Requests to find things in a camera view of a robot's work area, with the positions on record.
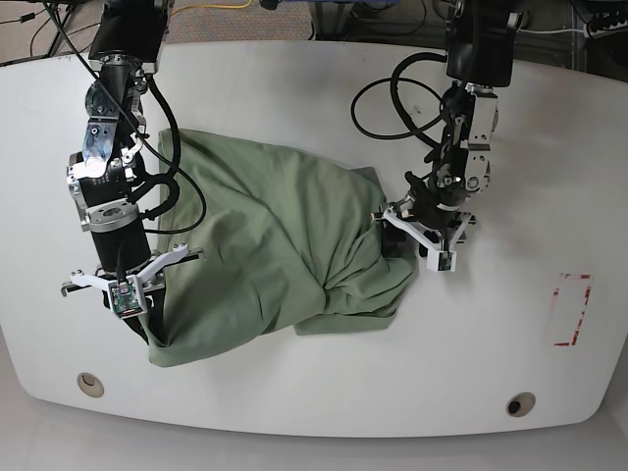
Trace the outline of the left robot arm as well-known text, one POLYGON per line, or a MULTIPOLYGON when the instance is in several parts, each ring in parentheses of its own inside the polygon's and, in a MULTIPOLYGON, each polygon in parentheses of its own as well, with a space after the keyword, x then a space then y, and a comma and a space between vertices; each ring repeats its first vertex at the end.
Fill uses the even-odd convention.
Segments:
POLYGON ((416 126, 400 99, 405 71, 419 62, 440 62, 452 80, 439 97, 435 121, 444 129, 425 158, 430 172, 424 177, 406 172, 406 195, 372 216, 383 224, 388 242, 415 242, 433 272, 455 270, 457 246, 476 221, 461 207, 490 184, 491 139, 498 121, 496 91, 511 82, 515 35, 521 25, 518 8, 516 1, 454 2, 446 20, 445 54, 412 54, 388 80, 395 111, 409 135, 421 139, 427 137, 429 126, 416 126))

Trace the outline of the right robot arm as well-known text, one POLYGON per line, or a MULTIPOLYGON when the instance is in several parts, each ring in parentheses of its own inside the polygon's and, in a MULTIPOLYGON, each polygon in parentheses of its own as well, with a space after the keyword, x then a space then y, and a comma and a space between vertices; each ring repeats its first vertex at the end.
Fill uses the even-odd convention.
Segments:
POLYGON ((81 151, 70 157, 67 185, 83 231, 90 233, 99 264, 92 274, 72 272, 61 293, 96 288, 103 304, 144 341, 160 341, 168 268, 200 258, 202 249, 177 243, 151 248, 144 224, 174 209, 182 141, 174 113, 158 89, 162 42, 169 31, 170 1, 108 1, 87 57, 80 61, 94 82, 85 95, 88 116, 81 151), (147 141, 141 96, 150 92, 170 126, 173 155, 167 171, 146 170, 147 141))

